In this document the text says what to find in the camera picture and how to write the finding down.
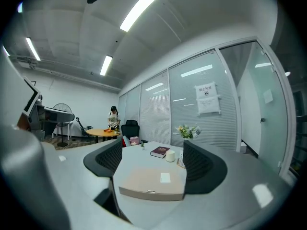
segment flat beige box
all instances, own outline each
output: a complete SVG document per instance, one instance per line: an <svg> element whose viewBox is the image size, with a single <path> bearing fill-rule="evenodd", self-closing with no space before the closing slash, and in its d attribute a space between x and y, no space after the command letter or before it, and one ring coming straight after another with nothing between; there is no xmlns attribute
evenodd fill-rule
<svg viewBox="0 0 307 230"><path fill-rule="evenodd" d="M139 168L119 186L123 195L154 201L177 201L184 196L184 183L176 170Z"/></svg>

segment wooden floor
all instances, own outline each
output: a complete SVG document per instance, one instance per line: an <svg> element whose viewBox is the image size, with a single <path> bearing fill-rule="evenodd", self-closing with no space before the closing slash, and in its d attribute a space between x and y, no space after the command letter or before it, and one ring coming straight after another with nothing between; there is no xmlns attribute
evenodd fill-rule
<svg viewBox="0 0 307 230"><path fill-rule="evenodd" d="M45 137L44 142L52 144L56 150L62 150L62 149L70 149L70 148L77 148L77 147L83 147L83 146L88 146L92 145L95 143L95 138L94 137L89 137L89 138L83 138L83 137L72 137L67 141L67 136L63 137L63 142L68 143L67 146L65 147L59 147L58 143L62 141L61 136L54 136L52 139L52 136L47 136Z"/></svg>

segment toilet paper roll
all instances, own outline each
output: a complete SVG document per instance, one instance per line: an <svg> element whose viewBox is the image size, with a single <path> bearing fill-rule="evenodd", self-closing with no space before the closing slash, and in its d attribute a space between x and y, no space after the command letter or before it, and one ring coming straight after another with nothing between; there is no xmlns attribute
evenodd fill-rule
<svg viewBox="0 0 307 230"><path fill-rule="evenodd" d="M168 150L166 152L165 160L167 162L174 162L175 161L175 152L173 150Z"/></svg>

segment ceiling light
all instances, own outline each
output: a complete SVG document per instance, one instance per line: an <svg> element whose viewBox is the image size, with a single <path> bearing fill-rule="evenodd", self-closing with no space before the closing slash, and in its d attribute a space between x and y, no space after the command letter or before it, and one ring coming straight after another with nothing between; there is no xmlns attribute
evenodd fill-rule
<svg viewBox="0 0 307 230"><path fill-rule="evenodd" d="M18 11L19 13L22 13L22 12L23 12L23 3L22 3L22 2L18 5L17 11Z"/></svg>
<svg viewBox="0 0 307 230"><path fill-rule="evenodd" d="M7 56L10 56L9 52L6 51L5 47L4 47L4 46L2 46L2 47L3 47L3 49L4 49L4 52L7 54Z"/></svg>
<svg viewBox="0 0 307 230"><path fill-rule="evenodd" d="M168 89L165 89L165 90L168 90ZM160 90L160 91L158 91L158 92L156 92L156 93L154 93L154 94L157 94L157 93L162 92L162 91L165 91L165 90Z"/></svg>
<svg viewBox="0 0 307 230"><path fill-rule="evenodd" d="M112 61L112 57L111 56L106 56L104 64L102 65L102 68L101 68L100 75L105 76L106 70L109 67L111 61Z"/></svg>
<svg viewBox="0 0 307 230"><path fill-rule="evenodd" d="M177 102L177 101L183 101L183 100L186 100L186 98L183 98L183 99L179 99L179 100L173 100L173 102Z"/></svg>
<svg viewBox="0 0 307 230"><path fill-rule="evenodd" d="M256 66L255 66L255 68L257 68L257 67L267 67L267 66L271 66L272 64L269 62L269 63L262 63L262 64L257 64Z"/></svg>
<svg viewBox="0 0 307 230"><path fill-rule="evenodd" d="M155 0L138 0L138 2L131 9L120 28L124 31L129 31L133 23L138 17L147 9L147 7Z"/></svg>
<svg viewBox="0 0 307 230"><path fill-rule="evenodd" d="M208 66L205 66L205 67L201 67L201 68L197 68L193 71L188 71L186 73L183 73L181 74L181 77L186 77L188 75L192 75L192 74L195 74L195 73L198 73L198 72L201 72L201 71L205 71L205 70L208 70L208 69L211 69L212 68L212 65L208 65Z"/></svg>
<svg viewBox="0 0 307 230"><path fill-rule="evenodd" d="M26 40L27 40L27 43L28 43L30 49L32 50L33 55L35 56L35 58L36 58L38 61L40 61L40 57L38 56L38 54L37 54L37 52L36 52L36 50L35 50L35 48L34 48L34 46L33 46L33 44L32 44L31 39L30 39L29 37L27 37Z"/></svg>
<svg viewBox="0 0 307 230"><path fill-rule="evenodd" d="M154 88L156 88L156 87L159 87L159 86L161 86L161 85L163 85L163 83L158 83L158 84L156 84L156 85L154 85L154 86L152 86L152 87L146 89L146 91L152 90L152 89L154 89Z"/></svg>

